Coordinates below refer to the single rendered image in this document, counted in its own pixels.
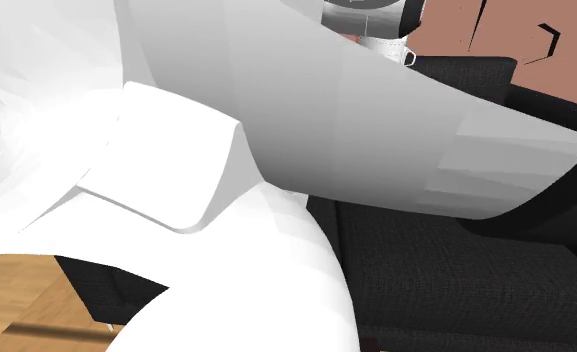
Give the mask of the white mug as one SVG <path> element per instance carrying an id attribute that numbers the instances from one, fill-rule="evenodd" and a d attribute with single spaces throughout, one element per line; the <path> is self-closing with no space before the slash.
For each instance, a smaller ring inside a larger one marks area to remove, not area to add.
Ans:
<path id="1" fill-rule="evenodd" d="M 413 66 L 416 54 L 407 46 L 408 37 L 383 39 L 362 36 L 359 44 L 406 67 Z"/>

